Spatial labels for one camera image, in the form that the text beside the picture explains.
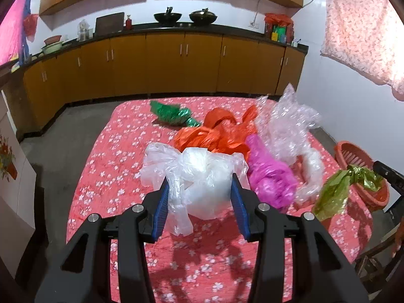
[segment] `silver bolt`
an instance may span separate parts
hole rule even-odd
[[[142,204],[136,204],[132,206],[132,211],[135,213],[140,213],[141,211],[143,211],[145,208],[143,207]]]
[[[270,206],[267,203],[260,203],[258,204],[258,209],[265,212],[270,209]]]
[[[307,221],[313,221],[314,220],[314,214],[312,212],[306,212],[303,214],[303,217],[307,220]]]
[[[96,214],[96,213],[90,214],[90,215],[88,216],[88,220],[89,220],[90,222],[95,222],[95,221],[97,221],[99,218],[100,218],[100,217],[99,217],[98,214]]]

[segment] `green plastic bag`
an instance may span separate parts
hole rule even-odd
[[[150,101],[150,111],[157,115],[159,121],[173,126],[201,126],[200,122],[191,117],[191,110],[180,108],[180,105],[165,105],[152,100]]]
[[[378,191],[382,179],[367,167],[349,165],[347,170],[337,171],[326,181],[312,212],[320,221],[341,214],[346,208],[349,187],[352,184],[359,183],[367,190]]]

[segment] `table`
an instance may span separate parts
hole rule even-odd
[[[203,120],[214,107],[223,107],[241,120],[255,103],[251,98],[182,97],[159,99],[165,104],[180,103]],[[91,213],[102,217],[124,212],[141,203],[151,187],[142,187],[139,170],[150,142],[170,143],[178,129],[161,126],[150,113],[149,100],[127,101],[119,105],[102,130],[88,157],[71,204],[67,240]],[[339,169],[333,157],[309,135],[325,164],[324,180]],[[310,207],[288,213],[301,215]],[[258,243],[247,243],[240,235],[231,208],[210,221],[191,216],[194,233],[176,237],[163,232],[156,244],[146,244],[146,259],[157,302],[246,302],[251,288]],[[329,232],[350,262],[366,246],[371,236],[372,218],[354,190],[347,211],[332,219]],[[119,301],[117,243],[111,245],[111,293]],[[285,245],[284,300],[291,298],[292,248]]]

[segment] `orange laundry basket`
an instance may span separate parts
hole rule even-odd
[[[373,160],[358,146],[355,146],[349,141],[340,141],[334,147],[335,159],[342,169],[346,170],[349,164],[357,166],[366,166],[370,170],[373,169]],[[383,179],[382,187],[379,191],[374,192],[365,190],[361,185],[354,184],[355,189],[363,202],[366,204],[370,212],[385,208],[389,202],[390,193],[387,182]]]

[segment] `flower pot decal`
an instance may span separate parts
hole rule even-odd
[[[12,148],[8,144],[8,139],[0,134],[0,175],[10,181],[10,176],[17,179],[17,169],[13,163],[15,156]]]

